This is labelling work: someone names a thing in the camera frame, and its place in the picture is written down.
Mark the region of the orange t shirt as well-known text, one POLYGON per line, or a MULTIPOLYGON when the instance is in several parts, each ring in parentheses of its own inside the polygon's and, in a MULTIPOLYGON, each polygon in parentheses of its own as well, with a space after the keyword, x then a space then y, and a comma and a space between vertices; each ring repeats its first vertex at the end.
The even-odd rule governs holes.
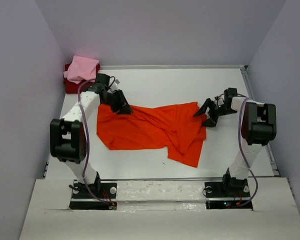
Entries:
POLYGON ((198 167, 207 138, 202 122, 194 116, 198 102, 155 108, 132 106, 132 114, 115 114, 101 104, 96 134, 109 150, 153 150, 167 148, 167 157, 190 167, 198 167))

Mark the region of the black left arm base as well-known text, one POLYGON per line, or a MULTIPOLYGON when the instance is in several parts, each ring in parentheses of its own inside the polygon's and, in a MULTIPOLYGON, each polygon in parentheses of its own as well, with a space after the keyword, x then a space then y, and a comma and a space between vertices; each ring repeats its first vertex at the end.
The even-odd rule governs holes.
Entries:
POLYGON ((118 184, 116 182, 102 181, 99 192, 92 185, 90 191, 93 195, 91 195, 84 184, 77 181, 74 181, 68 187, 71 189, 69 203, 71 210, 117 210, 118 184))

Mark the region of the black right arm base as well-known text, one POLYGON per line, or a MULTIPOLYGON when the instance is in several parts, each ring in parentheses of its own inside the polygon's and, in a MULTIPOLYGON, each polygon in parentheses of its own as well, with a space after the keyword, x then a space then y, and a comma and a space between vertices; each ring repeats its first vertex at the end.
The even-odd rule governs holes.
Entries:
POLYGON ((247 190, 224 190, 220 181, 208 181, 204 183, 202 194, 205 197, 205 206, 207 210, 227 210, 227 209, 253 209, 252 203, 247 202, 251 195, 247 190))

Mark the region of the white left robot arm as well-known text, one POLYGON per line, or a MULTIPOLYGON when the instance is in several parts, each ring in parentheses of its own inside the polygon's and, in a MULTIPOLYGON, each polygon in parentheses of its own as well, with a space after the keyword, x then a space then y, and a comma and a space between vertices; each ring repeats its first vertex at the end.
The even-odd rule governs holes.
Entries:
POLYGON ((85 80, 77 90, 77 102, 60 119, 49 125, 50 154, 67 165, 78 183, 73 190, 84 192, 97 199, 102 185, 99 173, 92 168, 90 158, 90 136, 87 120, 100 105, 110 107, 117 115, 130 115, 133 109, 118 87, 114 76, 97 73, 95 79, 85 80))

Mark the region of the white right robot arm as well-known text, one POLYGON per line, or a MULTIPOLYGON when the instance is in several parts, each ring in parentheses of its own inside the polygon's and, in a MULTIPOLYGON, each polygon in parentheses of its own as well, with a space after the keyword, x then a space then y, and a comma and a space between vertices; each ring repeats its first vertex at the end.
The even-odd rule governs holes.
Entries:
POLYGON ((214 99, 207 98, 194 116, 207 114, 208 119, 201 125, 212 128, 217 125, 219 117, 236 113, 239 114, 239 152, 221 181, 205 184, 203 192, 207 198, 248 197, 251 167, 262 148, 277 135, 276 106, 254 101, 238 93, 236 88, 229 87, 214 99))

